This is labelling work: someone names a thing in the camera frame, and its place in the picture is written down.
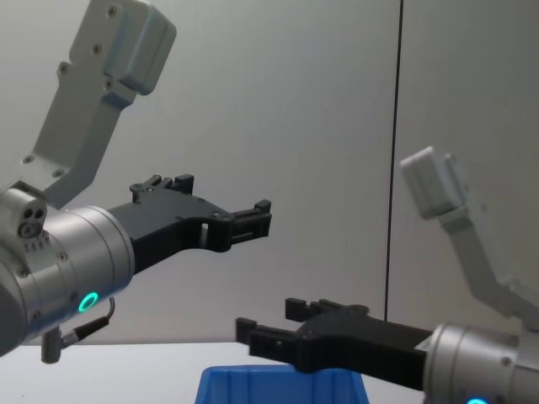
metal cylinder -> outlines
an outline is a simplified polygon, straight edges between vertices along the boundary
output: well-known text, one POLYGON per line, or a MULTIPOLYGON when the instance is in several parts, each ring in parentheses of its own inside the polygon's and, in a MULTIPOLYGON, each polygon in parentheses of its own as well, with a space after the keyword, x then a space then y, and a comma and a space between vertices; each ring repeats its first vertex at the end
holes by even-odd
POLYGON ((446 324, 432 336, 424 372, 429 404, 509 403, 519 339, 446 324))
POLYGON ((0 356, 124 289, 135 268, 129 237, 96 207, 47 218, 25 250, 0 251, 0 356))

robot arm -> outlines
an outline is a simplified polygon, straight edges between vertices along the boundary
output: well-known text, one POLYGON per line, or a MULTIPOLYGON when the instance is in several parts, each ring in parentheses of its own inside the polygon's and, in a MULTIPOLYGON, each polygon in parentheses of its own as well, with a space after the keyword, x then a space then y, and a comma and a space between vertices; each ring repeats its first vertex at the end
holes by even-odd
POLYGON ((539 402, 539 298, 510 271, 482 205, 458 161, 429 147, 401 162, 420 215, 438 218, 473 295, 523 322, 520 336, 444 324, 434 333, 382 322, 363 306, 286 302, 296 332, 237 319, 237 340, 250 353, 294 364, 301 372, 338 367, 424 390, 429 404, 539 402))
POLYGON ((176 28, 142 1, 93 0, 34 150, 11 186, 60 209, 95 177, 121 111, 153 91, 176 28))
POLYGON ((0 357, 43 336, 42 360, 109 323, 59 326, 187 248, 225 252, 268 235, 270 202, 229 213, 192 195, 192 176, 151 177, 129 204, 47 215, 88 187, 120 112, 156 86, 176 29, 142 0, 92 0, 34 150, 0 189, 0 357))
POLYGON ((451 239, 474 297, 539 331, 539 295, 511 272, 484 205, 475 199, 459 162, 429 147, 401 162, 420 215, 438 218, 451 239))

black vertical line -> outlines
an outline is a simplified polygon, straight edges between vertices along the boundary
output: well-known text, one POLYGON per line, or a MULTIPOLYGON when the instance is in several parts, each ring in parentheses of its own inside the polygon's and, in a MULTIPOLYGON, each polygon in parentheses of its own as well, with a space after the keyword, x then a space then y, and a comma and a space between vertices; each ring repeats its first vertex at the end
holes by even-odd
POLYGON ((403 10, 404 0, 401 0, 398 16, 398 45, 397 45, 397 74, 395 75, 395 101, 393 105, 393 134, 391 144, 391 172, 389 178, 389 211, 387 212, 387 251, 386 251, 386 299, 384 302, 384 320, 387 321, 389 310, 389 262, 391 257, 391 220, 393 213, 393 177, 395 171, 395 140, 397 139, 398 85, 401 77, 401 45, 403 42, 403 10))

black cable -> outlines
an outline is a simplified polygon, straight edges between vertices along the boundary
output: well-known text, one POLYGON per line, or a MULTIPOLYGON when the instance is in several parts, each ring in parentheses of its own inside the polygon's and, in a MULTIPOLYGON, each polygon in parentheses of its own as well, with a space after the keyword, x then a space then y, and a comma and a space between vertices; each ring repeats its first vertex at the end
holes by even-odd
POLYGON ((115 298, 114 297, 109 298, 109 302, 110 302, 110 309, 109 309, 109 313, 107 314, 107 318, 110 320, 116 311, 115 298))
POLYGON ((387 251, 386 251, 386 298, 384 301, 384 321, 387 321, 389 310, 389 264, 391 256, 391 224, 393 212, 393 179, 395 172, 395 143, 397 139, 397 111, 398 111, 398 86, 401 75, 401 45, 403 42, 403 10, 404 0, 401 0, 400 14, 398 17, 398 47, 397 47, 397 74, 395 76, 395 104, 393 105, 393 134, 391 145, 391 172, 389 178, 389 211, 387 213, 387 251))
POLYGON ((109 303, 110 309, 106 316, 100 317, 92 322, 87 322, 86 324, 73 329, 73 332, 75 332, 75 335, 77 335, 77 340, 79 342, 109 325, 109 320, 115 314, 116 310, 115 298, 109 298, 109 303))

bolt hole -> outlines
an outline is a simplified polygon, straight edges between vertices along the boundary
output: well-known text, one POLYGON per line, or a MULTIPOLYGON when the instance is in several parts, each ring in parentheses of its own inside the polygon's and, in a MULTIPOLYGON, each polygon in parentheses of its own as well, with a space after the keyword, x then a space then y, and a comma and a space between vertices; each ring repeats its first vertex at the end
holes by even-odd
POLYGON ((93 47, 92 47, 92 53, 94 55, 98 55, 99 53, 101 53, 101 44, 95 44, 93 47))
POLYGON ((52 177, 53 178, 59 178, 61 177, 62 175, 64 175, 64 170, 58 168, 57 170, 55 170, 53 173, 52 173, 52 177))
POLYGON ((112 19, 116 15, 116 7, 110 6, 109 11, 107 12, 107 17, 112 19))

